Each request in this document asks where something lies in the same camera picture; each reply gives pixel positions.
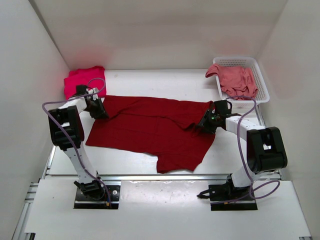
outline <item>red cloth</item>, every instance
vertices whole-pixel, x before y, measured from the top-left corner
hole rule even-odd
[[[69,99],[76,93],[77,85],[87,85],[91,79],[105,78],[105,68],[103,66],[94,66],[88,69],[78,69],[69,72],[69,77],[64,79],[64,95],[65,99]],[[104,86],[101,80],[94,80],[90,83],[91,88],[102,89]],[[107,94],[107,87],[105,87],[99,94],[99,97],[104,97]]]
[[[86,145],[158,156],[159,173],[195,170],[215,135],[200,132],[200,122],[212,102],[155,97],[106,96],[110,119],[97,119]]]
[[[258,88],[254,79],[251,68],[243,68],[242,66],[220,66],[213,64],[207,70],[205,77],[212,75],[219,76],[221,90],[230,97],[247,96],[255,98]],[[238,97],[238,100],[248,100],[244,97]]]

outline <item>folded pink cloth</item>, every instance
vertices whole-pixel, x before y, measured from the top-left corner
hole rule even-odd
[[[87,85],[91,79],[101,78],[106,81],[105,68],[103,66],[94,66],[88,69],[78,69],[69,72],[69,77],[64,79],[64,95],[65,99],[69,99],[76,93],[77,85]],[[101,80],[94,80],[90,83],[91,88],[98,88],[99,90],[104,86]],[[105,87],[98,96],[103,98],[107,94],[107,87]]]
[[[206,78],[212,75],[218,75],[221,90],[230,97],[247,96],[255,98],[258,88],[255,83],[251,68],[242,66],[220,66],[213,64],[205,74]],[[238,97],[237,100],[248,100],[244,97]]]

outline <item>white laundry basket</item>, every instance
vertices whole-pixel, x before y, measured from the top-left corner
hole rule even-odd
[[[260,103],[266,103],[269,101],[270,96],[264,78],[262,77],[258,63],[254,58],[247,56],[220,56],[215,57],[213,59],[213,63],[225,67],[241,66],[244,68],[251,68],[256,87],[258,88],[258,93],[255,97],[256,104],[258,105]],[[214,77],[218,85],[220,98],[225,99],[229,97],[225,92],[221,91],[219,77],[217,75],[214,75]],[[235,100],[231,98],[228,99],[228,101],[232,101],[232,106],[234,109],[250,109],[254,105],[253,101],[251,100]]]

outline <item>purple cable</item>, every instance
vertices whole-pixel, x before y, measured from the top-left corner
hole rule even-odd
[[[80,157],[79,151],[77,149],[77,146],[75,145],[74,141],[71,139],[70,135],[60,125],[60,123],[50,114],[50,112],[46,109],[46,105],[49,105],[49,104],[62,104],[62,103],[66,103],[66,102],[72,101],[74,99],[79,99],[79,98],[83,98],[83,97],[89,97],[89,96],[93,96],[93,95],[96,95],[96,94],[100,93],[106,87],[106,82],[105,82],[105,80],[103,78],[95,77],[95,78],[91,79],[87,84],[89,85],[94,80],[102,80],[103,81],[103,87],[98,92],[84,94],[84,95],[81,95],[81,96],[76,96],[76,97],[70,98],[68,100],[63,100],[63,101],[48,101],[48,102],[44,102],[42,104],[42,109],[49,116],[49,118],[57,125],[57,127],[63,132],[63,134],[66,136],[66,138],[69,140],[69,142],[71,143],[72,147],[75,150],[75,153],[76,153],[76,156],[78,157],[79,163],[80,163],[81,167],[83,168],[83,170],[85,171],[85,173],[88,174],[91,178],[93,178],[94,180],[98,181],[99,183],[101,183],[103,185],[104,191],[106,192],[106,194],[108,196],[107,202],[110,203],[110,207],[111,207],[111,198],[110,198],[110,193],[109,193],[108,187],[106,186],[106,184],[102,180],[100,180],[99,178],[93,176],[86,169],[84,163],[81,160],[81,157]]]
[[[265,183],[261,184],[260,186],[258,186],[255,189],[253,188],[254,187],[254,180],[252,179],[252,177],[249,174],[249,171],[248,171],[247,166],[246,166],[245,157],[244,157],[244,154],[243,154],[242,148],[241,148],[241,143],[240,143],[240,124],[241,124],[241,121],[244,119],[244,117],[247,116],[249,113],[251,113],[256,108],[257,102],[256,102],[256,100],[254,98],[249,97],[249,96],[230,96],[230,97],[227,97],[226,99],[235,99],[235,98],[247,98],[247,99],[250,99],[250,100],[252,100],[254,102],[254,106],[239,118],[239,121],[238,121],[238,124],[237,124],[237,127],[236,127],[236,138],[237,138],[237,142],[238,142],[238,148],[239,148],[241,161],[242,161],[245,173],[246,173],[247,177],[251,181],[250,188],[249,188],[249,193],[244,195],[244,196],[242,196],[242,197],[238,197],[238,198],[235,198],[235,199],[232,199],[232,200],[217,201],[217,202],[212,202],[211,204],[232,203],[232,202],[236,202],[238,200],[241,200],[241,199],[243,199],[243,198],[245,198],[247,196],[250,196],[254,200],[263,199],[263,198],[268,197],[269,195],[273,194],[280,186],[280,181],[279,180],[271,180],[271,181],[268,181],[268,182],[265,182]],[[256,191],[256,190],[258,190],[258,189],[260,189],[260,188],[262,188],[262,187],[264,187],[264,186],[266,186],[268,184],[272,184],[272,183],[277,183],[277,185],[271,192],[269,192],[269,193],[267,193],[267,194],[265,194],[263,196],[258,196],[258,197],[253,196],[253,192],[254,191]]]

